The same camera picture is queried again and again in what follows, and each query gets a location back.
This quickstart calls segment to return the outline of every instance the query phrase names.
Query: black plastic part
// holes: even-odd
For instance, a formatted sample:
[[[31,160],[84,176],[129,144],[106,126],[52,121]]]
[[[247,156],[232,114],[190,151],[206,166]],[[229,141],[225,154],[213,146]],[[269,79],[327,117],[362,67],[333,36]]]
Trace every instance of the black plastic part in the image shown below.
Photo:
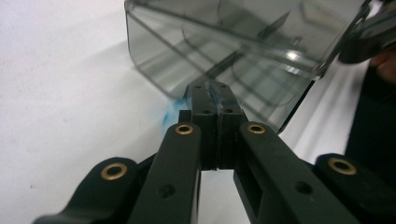
[[[211,93],[210,82],[193,83],[188,87],[191,103],[191,122],[198,125],[202,132],[201,164],[202,170],[217,169],[217,107]]]
[[[251,223],[359,223],[268,126],[240,134],[234,181]]]
[[[331,159],[339,160],[336,169],[341,172],[350,169],[344,164],[347,161],[356,174],[337,172],[329,165]],[[314,172],[361,223],[396,223],[396,192],[358,162],[337,154],[322,155]]]
[[[104,169],[116,163],[125,165],[126,173],[117,179],[102,178]],[[120,170],[108,171],[114,175]],[[102,161],[79,184],[61,213],[40,217],[35,224],[125,223],[140,189],[137,177],[138,168],[134,161],[123,158]]]
[[[139,164],[137,164],[137,167],[139,168],[139,187],[140,189],[142,188],[143,184],[146,181],[146,178],[149,174],[149,169],[151,168],[151,164],[154,162],[155,156],[157,154],[154,154],[150,157],[148,157],[147,159],[139,162]]]
[[[180,110],[178,111],[178,122],[191,122],[191,111],[190,110]]]
[[[197,82],[189,91],[191,122],[203,130],[202,169],[233,169],[238,128],[248,120],[245,113],[223,83]]]
[[[346,156],[396,190],[396,85],[369,67],[356,109]]]
[[[180,125],[193,130],[177,133]],[[179,123],[168,129],[126,223],[197,223],[200,142],[201,131],[196,125]]]

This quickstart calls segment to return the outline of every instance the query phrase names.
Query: white table surface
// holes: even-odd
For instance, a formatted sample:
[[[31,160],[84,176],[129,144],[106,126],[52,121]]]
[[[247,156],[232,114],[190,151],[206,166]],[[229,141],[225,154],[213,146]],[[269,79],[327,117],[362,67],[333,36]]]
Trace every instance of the white table surface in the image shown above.
[[[0,0],[0,223],[61,211],[100,161],[155,153],[173,101],[134,68],[123,1]],[[342,153],[367,63],[334,63],[281,134]],[[231,171],[204,172],[199,223],[248,223]]]

